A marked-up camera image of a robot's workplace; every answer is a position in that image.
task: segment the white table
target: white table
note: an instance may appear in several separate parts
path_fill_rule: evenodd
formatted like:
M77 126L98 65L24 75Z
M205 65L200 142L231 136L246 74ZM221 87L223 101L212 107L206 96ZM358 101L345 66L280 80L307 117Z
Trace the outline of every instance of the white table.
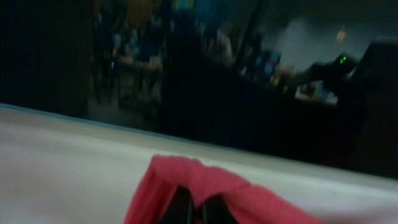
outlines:
M327 223L398 223L398 182L0 106L0 223L122 223L154 154L263 185Z

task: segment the green light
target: green light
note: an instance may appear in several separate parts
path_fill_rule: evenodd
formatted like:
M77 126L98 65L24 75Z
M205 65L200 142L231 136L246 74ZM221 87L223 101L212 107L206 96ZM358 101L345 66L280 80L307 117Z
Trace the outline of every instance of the green light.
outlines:
M340 59L340 63L343 63L346 59L346 57L343 57L343 59Z

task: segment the black object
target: black object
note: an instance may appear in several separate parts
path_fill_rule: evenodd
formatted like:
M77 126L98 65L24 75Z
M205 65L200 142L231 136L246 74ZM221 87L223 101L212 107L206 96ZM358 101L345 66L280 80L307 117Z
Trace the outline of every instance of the black object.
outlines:
M183 187L177 189L165 215L159 223L191 224L197 219L200 219L203 224L238 223L229 212L220 195L206 200L201 209L195 213L190 192Z

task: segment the pink fabric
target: pink fabric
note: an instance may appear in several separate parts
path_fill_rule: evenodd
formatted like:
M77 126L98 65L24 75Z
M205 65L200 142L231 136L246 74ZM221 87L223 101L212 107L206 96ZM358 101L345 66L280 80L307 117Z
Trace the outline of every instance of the pink fabric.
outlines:
M321 223L264 187L218 167L184 157L154 156L138 186L124 224L154 224L165 213L177 187L190 190L195 208L221 194L243 224Z

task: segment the cloth fold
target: cloth fold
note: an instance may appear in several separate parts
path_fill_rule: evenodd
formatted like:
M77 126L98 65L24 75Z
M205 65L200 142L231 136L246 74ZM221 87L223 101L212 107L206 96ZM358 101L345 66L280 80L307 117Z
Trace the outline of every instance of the cloth fold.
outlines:
M130 204L124 224L155 224L165 213L178 186L189 189L195 208L221 194L242 224L321 223L264 187L199 160L154 156Z

